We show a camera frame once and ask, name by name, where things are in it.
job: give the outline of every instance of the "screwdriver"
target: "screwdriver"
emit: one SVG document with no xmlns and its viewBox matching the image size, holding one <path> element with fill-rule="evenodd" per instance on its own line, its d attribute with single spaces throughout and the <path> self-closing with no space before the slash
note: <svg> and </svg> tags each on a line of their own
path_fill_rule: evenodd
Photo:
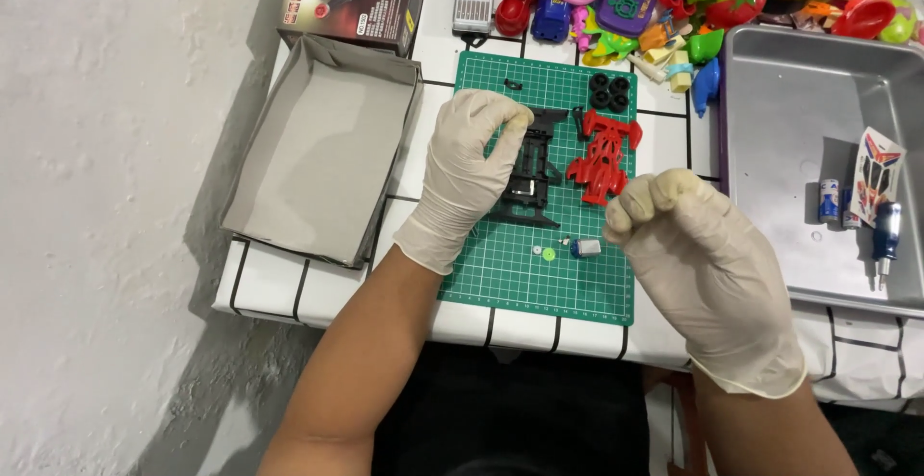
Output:
<svg viewBox="0 0 924 476">
<path fill-rule="evenodd" d="M 876 228 L 872 231 L 872 258 L 876 260 L 879 289 L 885 289 L 885 276 L 889 275 L 895 248 L 898 247 L 898 227 L 902 217 L 902 204 L 884 201 L 876 208 Z"/>
</svg>

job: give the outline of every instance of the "person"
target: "person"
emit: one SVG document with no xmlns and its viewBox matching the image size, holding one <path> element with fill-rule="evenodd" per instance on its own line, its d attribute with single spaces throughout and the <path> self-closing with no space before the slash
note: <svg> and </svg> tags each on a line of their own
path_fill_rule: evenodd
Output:
<svg viewBox="0 0 924 476">
<path fill-rule="evenodd" d="M 440 282 L 532 120 L 489 91 L 441 108 L 421 201 L 318 343 L 260 476 L 648 472 L 638 365 L 424 348 Z M 729 198 L 687 170 L 641 175 L 610 201 L 603 237 L 687 340 L 719 474 L 857 474 L 806 380 L 773 250 Z"/>
</svg>

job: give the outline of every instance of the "hand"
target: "hand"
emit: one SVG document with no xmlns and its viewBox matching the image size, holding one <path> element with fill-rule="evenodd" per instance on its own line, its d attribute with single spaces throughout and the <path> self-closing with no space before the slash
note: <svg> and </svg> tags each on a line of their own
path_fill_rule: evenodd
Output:
<svg viewBox="0 0 924 476">
<path fill-rule="evenodd" d="M 603 237 L 724 391 L 781 399 L 799 388 L 806 365 L 779 263 L 728 197 L 686 169 L 642 175 L 610 200 Z"/>
<path fill-rule="evenodd" d="M 492 91 L 461 90 L 440 108 L 421 203 L 395 233 L 406 256 L 441 275 L 453 271 L 468 232 L 507 186 L 532 121 L 529 108 Z M 484 145 L 504 123 L 485 159 Z"/>
</svg>

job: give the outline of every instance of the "white tiled table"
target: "white tiled table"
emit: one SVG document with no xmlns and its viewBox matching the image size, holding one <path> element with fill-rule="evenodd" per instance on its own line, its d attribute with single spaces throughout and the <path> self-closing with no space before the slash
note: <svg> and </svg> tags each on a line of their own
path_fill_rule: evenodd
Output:
<svg viewBox="0 0 924 476">
<path fill-rule="evenodd" d="M 228 250 L 215 309 L 326 328 L 347 303 L 392 245 L 392 234 L 421 197 L 427 141 L 440 105 L 453 94 L 458 53 L 466 49 L 466 43 L 451 34 L 452 6 L 453 0 L 423 2 L 411 54 L 422 63 L 422 108 L 402 143 L 377 245 L 367 267 L 345 270 L 236 237 Z M 495 33 L 472 50 L 578 64 L 577 47 L 570 41 L 553 45 L 529 36 L 512 39 Z M 277 73 L 287 55 L 287 48 L 280 44 Z M 627 62 L 611 68 L 634 72 Z M 671 93 L 666 84 L 654 84 L 641 74 L 638 111 L 645 136 L 637 151 L 637 175 L 686 167 L 706 180 L 719 180 L 712 111 L 699 119 L 688 95 Z M 636 294 L 635 324 L 629 328 L 441 301 L 432 339 L 686 366 L 683 338 L 654 308 L 640 285 Z M 808 371 L 817 380 L 819 399 L 865 400 L 865 406 L 898 410 L 904 399 L 924 395 L 924 322 L 794 304 L 796 331 Z"/>
</svg>

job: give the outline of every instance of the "battery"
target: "battery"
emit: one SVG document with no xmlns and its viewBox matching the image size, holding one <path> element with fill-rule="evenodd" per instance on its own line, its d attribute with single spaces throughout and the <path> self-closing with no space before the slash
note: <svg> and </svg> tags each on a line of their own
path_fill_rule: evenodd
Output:
<svg viewBox="0 0 924 476">
<path fill-rule="evenodd" d="M 576 239 L 571 242 L 571 255 L 578 259 L 582 257 L 600 256 L 599 239 Z"/>
<path fill-rule="evenodd" d="M 818 221 L 822 223 L 837 222 L 840 220 L 840 211 L 837 205 L 837 180 L 821 180 L 821 203 L 818 206 Z"/>
<path fill-rule="evenodd" d="M 841 197 L 844 201 L 844 212 L 841 213 L 841 226 L 845 229 L 859 229 L 863 224 L 860 222 L 860 217 L 850 211 L 850 198 L 853 194 L 854 190 L 848 187 L 844 189 L 844 195 Z"/>
</svg>

